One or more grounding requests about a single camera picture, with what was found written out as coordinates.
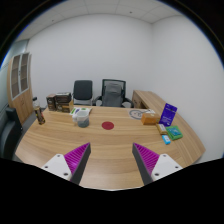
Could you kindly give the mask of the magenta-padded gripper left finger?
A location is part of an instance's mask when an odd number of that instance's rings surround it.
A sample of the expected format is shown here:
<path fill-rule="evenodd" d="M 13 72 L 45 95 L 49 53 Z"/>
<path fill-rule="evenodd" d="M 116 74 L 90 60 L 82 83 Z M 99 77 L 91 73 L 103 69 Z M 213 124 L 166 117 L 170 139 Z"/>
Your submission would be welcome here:
<path fill-rule="evenodd" d="M 65 155 L 56 154 L 42 166 L 42 169 L 78 185 L 90 153 L 91 145 L 86 143 Z"/>

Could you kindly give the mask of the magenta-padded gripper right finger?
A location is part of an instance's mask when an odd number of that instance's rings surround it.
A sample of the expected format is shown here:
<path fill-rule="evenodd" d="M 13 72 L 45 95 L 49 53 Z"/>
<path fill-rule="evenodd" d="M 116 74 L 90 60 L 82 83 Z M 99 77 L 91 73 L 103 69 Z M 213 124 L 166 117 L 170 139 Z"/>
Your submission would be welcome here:
<path fill-rule="evenodd" d="M 137 143 L 133 144 L 132 153 L 145 185 L 182 169 L 168 154 L 157 154 Z"/>

